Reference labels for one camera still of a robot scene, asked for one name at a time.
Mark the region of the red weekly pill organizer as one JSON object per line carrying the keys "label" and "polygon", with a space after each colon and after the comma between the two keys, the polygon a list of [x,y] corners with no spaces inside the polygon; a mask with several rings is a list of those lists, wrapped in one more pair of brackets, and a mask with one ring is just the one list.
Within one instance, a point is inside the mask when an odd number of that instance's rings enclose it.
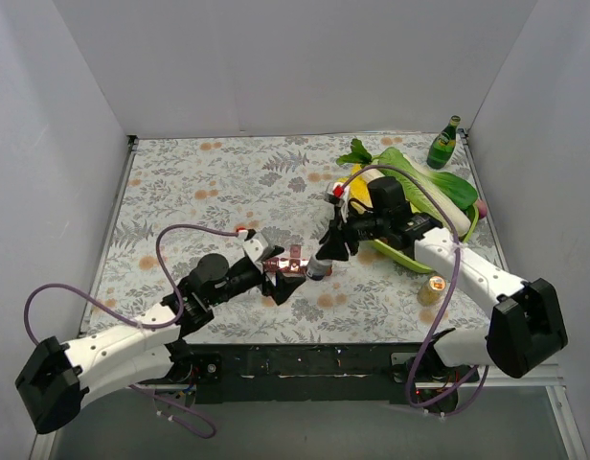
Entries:
{"label": "red weekly pill organizer", "polygon": [[310,258],[303,255],[302,247],[299,244],[293,244],[285,249],[283,254],[263,264],[263,268],[269,273],[283,272],[285,275],[306,275],[306,265]]}

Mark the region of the white pill bottle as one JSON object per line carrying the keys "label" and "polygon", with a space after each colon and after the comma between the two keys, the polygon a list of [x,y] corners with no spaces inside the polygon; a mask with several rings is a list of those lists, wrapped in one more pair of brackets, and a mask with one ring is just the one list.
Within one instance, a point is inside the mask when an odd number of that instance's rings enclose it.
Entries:
{"label": "white pill bottle", "polygon": [[330,276],[332,271],[331,259],[318,259],[312,256],[306,265],[306,276],[313,281],[321,281],[327,276]]}

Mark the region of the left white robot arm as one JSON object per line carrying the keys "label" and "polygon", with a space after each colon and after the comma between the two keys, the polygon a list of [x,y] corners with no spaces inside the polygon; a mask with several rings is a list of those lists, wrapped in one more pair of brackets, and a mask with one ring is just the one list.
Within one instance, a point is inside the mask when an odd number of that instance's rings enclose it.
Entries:
{"label": "left white robot arm", "polygon": [[89,403],[131,384],[209,380],[210,355],[195,356],[185,338],[213,320],[212,308],[252,288],[280,305],[305,280],[301,274],[267,273],[247,256],[229,264],[219,254],[208,254],[179,282],[177,293],[141,315],[149,328],[121,324],[64,343],[44,339],[15,387],[36,432],[48,434]]}

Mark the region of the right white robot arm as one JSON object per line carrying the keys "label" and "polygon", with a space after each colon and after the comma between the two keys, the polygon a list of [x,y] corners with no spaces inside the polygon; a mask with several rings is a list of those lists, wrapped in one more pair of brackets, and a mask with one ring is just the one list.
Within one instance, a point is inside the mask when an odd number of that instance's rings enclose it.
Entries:
{"label": "right white robot arm", "polygon": [[395,178],[377,178],[368,191],[372,204],[365,207],[354,203],[348,185],[328,186],[325,199],[333,205],[334,216],[306,275],[321,280],[334,262],[355,255],[361,242],[384,239],[450,277],[451,286],[473,300],[490,323],[483,329],[433,335],[433,350],[421,358],[428,378],[447,379],[460,365],[494,365],[519,379],[567,346],[556,289],[549,282],[542,278],[528,282],[455,243],[439,220],[412,211]]}

